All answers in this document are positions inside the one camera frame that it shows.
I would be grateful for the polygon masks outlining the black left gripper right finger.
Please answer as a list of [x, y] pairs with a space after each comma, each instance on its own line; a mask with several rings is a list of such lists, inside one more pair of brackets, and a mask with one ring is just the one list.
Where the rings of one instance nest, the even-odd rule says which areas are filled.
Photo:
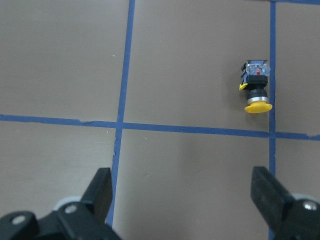
[[252, 169], [250, 197], [275, 240], [320, 238], [320, 201], [290, 193], [264, 166]]

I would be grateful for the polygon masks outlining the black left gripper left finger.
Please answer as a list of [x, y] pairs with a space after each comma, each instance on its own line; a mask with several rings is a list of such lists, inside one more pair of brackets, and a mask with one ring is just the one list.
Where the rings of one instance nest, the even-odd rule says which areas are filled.
[[110, 168], [99, 168], [78, 201], [69, 201], [56, 211], [67, 240], [111, 240], [112, 229], [105, 224], [112, 203]]

